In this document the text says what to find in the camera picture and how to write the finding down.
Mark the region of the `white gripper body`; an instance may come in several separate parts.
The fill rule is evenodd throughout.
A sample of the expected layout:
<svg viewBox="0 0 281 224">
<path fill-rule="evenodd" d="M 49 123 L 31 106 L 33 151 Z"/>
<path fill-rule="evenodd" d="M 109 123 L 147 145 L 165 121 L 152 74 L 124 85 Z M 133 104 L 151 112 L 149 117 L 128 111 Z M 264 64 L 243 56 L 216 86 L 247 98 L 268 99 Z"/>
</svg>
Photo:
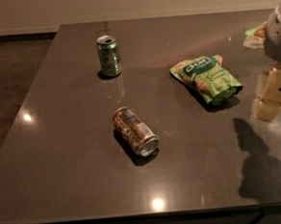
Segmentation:
<svg viewBox="0 0 281 224">
<path fill-rule="evenodd" d="M 281 62 L 281 0 L 269 15 L 265 32 L 266 56 Z"/>
</svg>

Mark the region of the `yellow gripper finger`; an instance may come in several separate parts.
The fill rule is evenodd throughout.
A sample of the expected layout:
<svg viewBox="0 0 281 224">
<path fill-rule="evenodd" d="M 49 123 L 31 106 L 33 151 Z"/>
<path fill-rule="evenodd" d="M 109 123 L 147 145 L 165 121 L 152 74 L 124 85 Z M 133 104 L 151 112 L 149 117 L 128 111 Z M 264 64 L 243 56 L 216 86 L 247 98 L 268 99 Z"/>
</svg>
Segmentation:
<svg viewBox="0 0 281 224">
<path fill-rule="evenodd" d="M 258 78 L 252 115 L 262 121 L 272 121 L 281 112 L 281 62 Z"/>
</svg>

